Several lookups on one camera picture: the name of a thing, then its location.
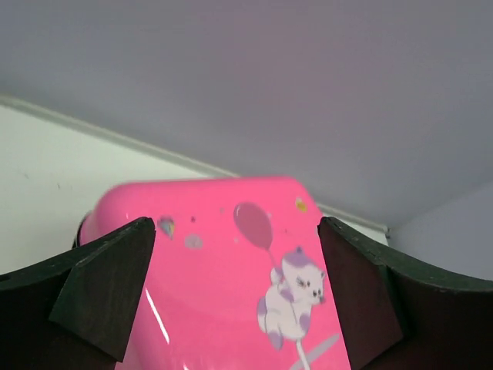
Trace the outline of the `pink hard-shell suitcase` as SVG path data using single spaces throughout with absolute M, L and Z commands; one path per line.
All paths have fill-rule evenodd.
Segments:
M 138 217 L 153 255 L 120 369 L 347 369 L 317 226 L 289 177 L 126 183 L 82 222 L 82 246 Z

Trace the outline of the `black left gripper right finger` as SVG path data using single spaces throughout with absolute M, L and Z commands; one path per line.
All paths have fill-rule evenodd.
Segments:
M 490 369 L 492 283 L 385 246 L 335 217 L 321 249 L 353 369 Z

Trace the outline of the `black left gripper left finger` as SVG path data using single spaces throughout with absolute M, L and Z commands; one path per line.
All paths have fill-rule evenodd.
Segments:
M 140 217 L 81 247 L 1 276 L 3 369 L 114 369 L 153 253 Z

